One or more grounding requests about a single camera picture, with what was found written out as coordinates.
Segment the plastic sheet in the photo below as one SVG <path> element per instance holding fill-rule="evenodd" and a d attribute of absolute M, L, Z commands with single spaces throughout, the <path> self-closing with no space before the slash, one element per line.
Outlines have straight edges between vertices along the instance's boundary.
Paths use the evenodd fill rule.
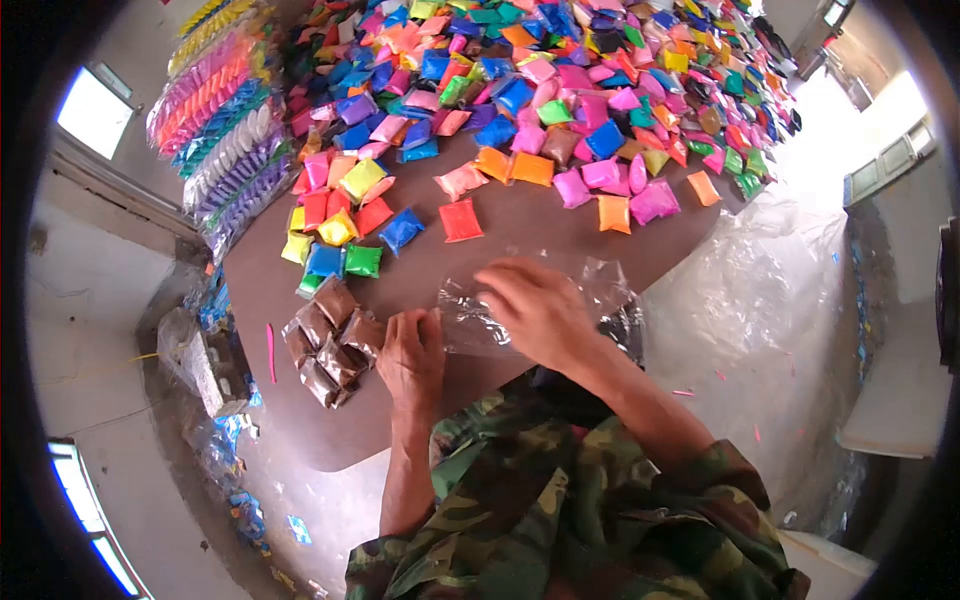
<path fill-rule="evenodd" d="M 535 258 L 568 276 L 583 295 L 600 333 L 613 339 L 636 363 L 643 364 L 643 309 L 619 262 L 547 251 L 539 252 Z M 441 284 L 437 305 L 444 327 L 444 350 L 474 356 L 516 353 L 510 346 L 509 332 L 477 299 L 481 291 L 472 279 L 448 277 Z"/>

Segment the camouflage shirt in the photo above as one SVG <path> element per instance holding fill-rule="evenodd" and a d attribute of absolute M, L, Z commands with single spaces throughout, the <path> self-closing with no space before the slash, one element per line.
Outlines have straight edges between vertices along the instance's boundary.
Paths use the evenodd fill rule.
<path fill-rule="evenodd" d="M 800 600 L 809 588 L 728 441 L 658 473 L 616 417 L 589 432 L 533 424 L 497 395 L 441 421 L 431 460 L 436 512 L 354 549 L 348 599 L 539 599 L 559 586 L 591 600 Z"/>

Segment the brown table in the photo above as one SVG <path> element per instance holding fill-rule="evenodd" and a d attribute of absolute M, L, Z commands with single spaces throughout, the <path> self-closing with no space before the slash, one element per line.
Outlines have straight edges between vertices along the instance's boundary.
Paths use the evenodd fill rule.
<path fill-rule="evenodd" d="M 389 249 L 384 251 L 380 279 L 348 278 L 354 296 L 384 323 L 398 311 L 436 305 L 442 278 L 467 279 L 478 265 L 503 255 L 510 247 L 524 253 L 547 249 L 619 259 L 632 289 L 642 291 L 696 248 L 720 210 L 719 204 L 700 206 L 684 180 L 688 173 L 703 168 L 700 159 L 691 155 L 689 168 L 671 161 L 664 169 L 683 212 L 656 219 L 646 227 L 634 223 L 633 235 L 597 231 L 596 202 L 566 210 L 554 188 L 525 181 L 506 187 L 492 180 L 470 194 L 485 237 L 445 244 L 437 206 L 448 198 L 430 178 L 471 160 L 477 148 L 471 136 L 463 133 L 442 138 L 440 145 L 439 156 L 405 165 L 394 163 L 392 151 L 385 156 L 397 180 L 384 200 L 395 212 L 412 206 L 426 231 L 405 246 L 399 258 Z M 731 178 L 712 179 L 727 207 L 739 211 L 744 203 Z M 302 267 L 280 258 L 288 213 L 294 204 L 294 196 L 288 194 L 264 211 L 229 253 L 224 268 L 236 326 L 266 410 L 274 413 L 276 421 L 284 422 L 282 435 L 297 445 L 307 465 L 337 471 L 390 445 L 391 399 L 374 372 L 362 375 L 360 391 L 336 411 L 323 408 L 300 384 L 280 338 L 280 330 L 304 304 L 294 293 Z M 382 242 L 373 234 L 362 244 L 379 246 Z M 276 333 L 276 384 L 270 383 L 264 339 L 267 323 Z M 441 412 L 449 415 L 467 406 L 530 367 L 528 360 L 516 355 L 447 356 Z"/>

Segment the white wall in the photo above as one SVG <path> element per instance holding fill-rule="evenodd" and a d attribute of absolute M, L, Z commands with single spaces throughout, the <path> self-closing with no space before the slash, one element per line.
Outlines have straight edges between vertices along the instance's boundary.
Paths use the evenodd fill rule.
<path fill-rule="evenodd" d="M 76 441 L 117 540 L 157 599 L 249 598 L 200 547 L 204 534 L 160 453 L 139 364 L 127 363 L 173 260 L 44 202 L 86 193 L 55 177 L 37 193 L 46 249 L 28 258 L 30 360 L 47 433 Z"/>

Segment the yellow string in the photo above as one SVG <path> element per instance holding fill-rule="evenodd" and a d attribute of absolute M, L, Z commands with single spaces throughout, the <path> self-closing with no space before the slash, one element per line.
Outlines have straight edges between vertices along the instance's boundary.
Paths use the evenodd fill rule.
<path fill-rule="evenodd" d="M 90 377 L 91 375 L 96 375 L 96 374 L 100 374 L 100 373 L 103 373 L 103 372 L 116 371 L 117 369 L 121 369 L 121 368 L 123 368 L 123 367 L 126 367 L 126 366 L 129 365 L 130 363 L 135 363 L 135 362 L 138 361 L 138 360 L 145 360 L 145 359 L 147 359 L 147 358 L 155 358 L 155 357 L 159 356 L 160 354 L 168 354 L 168 353 L 170 353 L 170 352 L 176 352 L 177 350 L 182 350 L 182 349 L 188 348 L 188 347 L 189 347 L 189 345 L 177 346 L 176 348 L 171 348 L 171 349 L 169 349 L 169 350 L 164 350 L 163 352 L 150 352 L 149 354 L 140 354 L 139 356 L 134 356 L 134 358 L 128 358 L 128 359 L 125 360 L 124 362 L 122 362 L 122 363 L 117 363 L 116 365 L 110 365 L 110 366 L 108 366 L 108 367 L 102 367 L 101 369 L 95 369 L 95 370 L 93 370 L 93 371 L 88 371 L 88 372 L 85 372 L 85 373 L 80 373 L 80 374 L 76 374 L 76 375 L 70 375 L 69 377 L 63 377 L 63 378 L 60 378 L 60 379 L 53 379 L 52 381 L 43 381 L 43 382 L 41 382 L 41 383 L 37 383 L 36 386 L 37 386 L 37 387 L 41 387 L 41 386 L 48 386 L 48 385 L 57 385 L 57 384 L 59 384 L 59 383 L 65 383 L 65 382 L 67 382 L 67 381 L 73 381 L 74 379 L 84 379 L 84 378 L 86 378 L 86 377 Z"/>

